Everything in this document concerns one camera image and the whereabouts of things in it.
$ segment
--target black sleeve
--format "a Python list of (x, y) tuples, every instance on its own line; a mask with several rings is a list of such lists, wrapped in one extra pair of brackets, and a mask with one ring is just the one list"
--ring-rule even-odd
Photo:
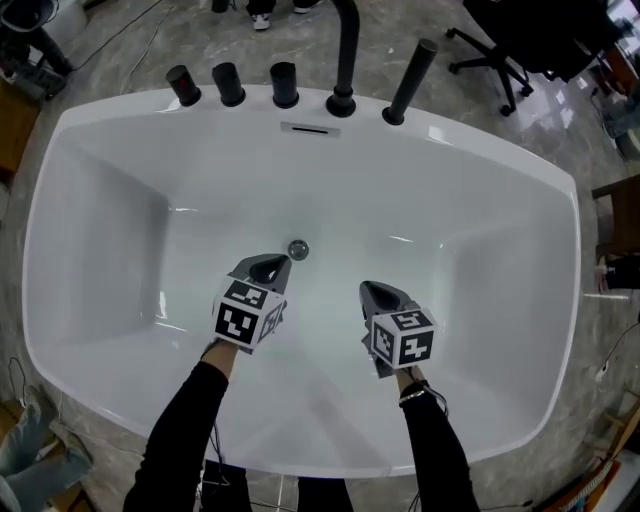
[(199, 362), (151, 431), (124, 511), (191, 512), (209, 435), (229, 382)]
[[(421, 389), (421, 384), (412, 384), (402, 396)], [(423, 510), (478, 512), (467, 458), (436, 399), (425, 393), (401, 407), (409, 429)]]

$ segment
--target faucet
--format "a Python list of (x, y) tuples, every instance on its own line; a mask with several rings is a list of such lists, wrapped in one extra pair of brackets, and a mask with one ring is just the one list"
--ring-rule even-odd
[(360, 35), (360, 13), (354, 0), (332, 0), (340, 16), (340, 53), (338, 79), (327, 99), (327, 110), (336, 117), (349, 117), (356, 110), (353, 100), (353, 70)]

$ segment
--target bathtub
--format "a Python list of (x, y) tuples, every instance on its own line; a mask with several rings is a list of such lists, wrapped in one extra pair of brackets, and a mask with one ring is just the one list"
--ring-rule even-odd
[(420, 366), (469, 461), (530, 441), (554, 407), (576, 318), (573, 179), (427, 112), (409, 109), (394, 127), (370, 98), (337, 119), (326, 91), (300, 89), (298, 106), (280, 110), (270, 87), (245, 89), (235, 108), (203, 87), (190, 108), (167, 89), (62, 115), (24, 253), (38, 371), (148, 436), (212, 339), (223, 276), (301, 239), (310, 253), (293, 264), (285, 322), (238, 356), (220, 409), (228, 463), (311, 477), (414, 472), (397, 386), (360, 342), (368, 279), (435, 316)]

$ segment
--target chair base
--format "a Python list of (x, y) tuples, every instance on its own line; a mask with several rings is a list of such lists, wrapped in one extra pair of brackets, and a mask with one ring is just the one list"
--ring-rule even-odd
[(446, 36), (449, 39), (453, 39), (455, 36), (458, 36), (484, 55), (484, 57), (479, 59), (452, 62), (449, 65), (449, 71), (451, 73), (455, 75), (462, 68), (477, 68), (484, 66), (491, 67), (498, 72), (500, 81), (502, 82), (502, 87), (504, 87), (504, 91), (507, 94), (507, 100), (509, 102), (508, 105), (503, 105), (500, 108), (500, 113), (503, 116), (507, 117), (516, 111), (516, 99), (513, 94), (511, 82), (509, 81), (510, 76), (522, 84), (522, 89), (520, 90), (520, 94), (522, 94), (522, 96), (526, 98), (533, 92), (533, 87), (529, 85), (529, 80), (523, 77), (507, 63), (507, 54), (499, 46), (489, 48), (477, 39), (474, 39), (457, 28), (450, 28), (447, 30)]

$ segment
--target floor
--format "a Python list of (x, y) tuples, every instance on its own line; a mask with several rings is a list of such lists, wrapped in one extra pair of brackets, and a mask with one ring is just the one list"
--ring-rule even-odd
[[(110, 0), (92, 12), (89, 28), (67, 48), (77, 66), (110, 35), (140, 13), (150, 0)], [(606, 224), (606, 205), (596, 208), (590, 190), (635, 173), (625, 165), (603, 135), (590, 103), (591, 85), (585, 79), (570, 84), (532, 77), (535, 92), (514, 115), (502, 117), (504, 103), (497, 75), (488, 69), (447, 71), (454, 60), (477, 57), (459, 39), (444, 32), (456, 26), (481, 40), (486, 37), (461, 2), (432, 0), (387, 2), (359, 0), (361, 35), (354, 90), (357, 94), (390, 100), (420, 37), (437, 42), (440, 50), (418, 91), (413, 106), (446, 116), (513, 142), (570, 173), (576, 180), (582, 229), (582, 294), (573, 351), (557, 405), (543, 432), (531, 443), (506, 455), (474, 464), (472, 477), (482, 507), (538, 501), (577, 475), (591, 459), (582, 441), (597, 428), (606, 408), (619, 405), (624, 386), (640, 388), (640, 334), (633, 331), (600, 383), (594, 377), (619, 334), (636, 321), (638, 302), (626, 295), (601, 297), (593, 279), (594, 247)], [(268, 83), (269, 67), (278, 61), (296, 63), (298, 83), (331, 89), (337, 70), (338, 18), (324, 2), (310, 14), (292, 14), (289, 0), (281, 0), (265, 33), (251, 28), (243, 7), (224, 15), (211, 13), (205, 0), (181, 0), (175, 5), (132, 76), (131, 69), (145, 50), (156, 25), (172, 0), (149, 12), (127, 29), (81, 70), (68, 87), (42, 111), (21, 169), (13, 185), (11, 203), (0, 229), (0, 364), (11, 356), (23, 363), (30, 381), (40, 381), (29, 363), (21, 322), (20, 281), (26, 221), (40, 162), (50, 134), (67, 108), (133, 91), (165, 87), (164, 74), (186, 64), (195, 81), (210, 84), (212, 66), (236, 63), (245, 83)], [(95, 468), (86, 488), (100, 510), (121, 510), (144, 440), (115, 427), (70, 398), (48, 387), (62, 405), (62, 419), (78, 432), (93, 453)], [(0, 392), (11, 393), (7, 372), (0, 372)], [(253, 496), (295, 507), (295, 479), (250, 474)], [(356, 511), (400, 512), (416, 491), (414, 477), (349, 482)]]

